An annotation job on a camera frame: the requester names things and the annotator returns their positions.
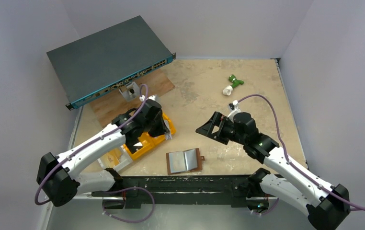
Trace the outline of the brown leather card holder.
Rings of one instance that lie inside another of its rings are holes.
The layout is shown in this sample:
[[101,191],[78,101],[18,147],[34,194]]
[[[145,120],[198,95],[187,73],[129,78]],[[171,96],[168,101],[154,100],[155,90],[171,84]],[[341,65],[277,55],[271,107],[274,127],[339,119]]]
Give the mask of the brown leather card holder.
[[201,171],[205,157],[200,154],[200,149],[187,149],[166,153],[167,174],[181,174]]

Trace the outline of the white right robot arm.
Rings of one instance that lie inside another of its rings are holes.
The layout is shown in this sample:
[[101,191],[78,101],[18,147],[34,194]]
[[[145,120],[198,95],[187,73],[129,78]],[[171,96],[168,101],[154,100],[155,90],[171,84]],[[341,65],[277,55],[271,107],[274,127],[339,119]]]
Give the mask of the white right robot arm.
[[212,117],[196,129],[196,133],[222,144],[229,141],[241,144],[249,157],[278,172],[281,176],[259,168],[248,177],[247,196],[265,193],[277,197],[307,216],[317,230],[334,230],[350,214],[350,205],[337,199],[349,200],[348,190],[341,184],[333,186],[320,179],[292,158],[268,135],[259,132],[249,113],[230,117],[214,112]]

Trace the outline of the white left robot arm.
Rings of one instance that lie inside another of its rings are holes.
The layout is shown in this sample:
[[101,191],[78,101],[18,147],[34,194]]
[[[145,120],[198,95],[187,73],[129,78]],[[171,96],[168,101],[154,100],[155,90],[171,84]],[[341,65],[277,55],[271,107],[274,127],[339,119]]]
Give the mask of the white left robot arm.
[[143,149],[139,140],[142,134],[150,137],[170,134],[163,119],[162,106],[153,99],[144,99],[138,109],[130,109],[118,115],[102,131],[82,144],[57,156],[45,154],[39,164],[36,181],[39,185],[34,202],[43,191],[48,201],[59,207],[74,196],[97,191],[111,191],[121,181],[118,172],[106,168],[100,172],[83,173],[83,170],[109,151],[125,145],[131,153]]

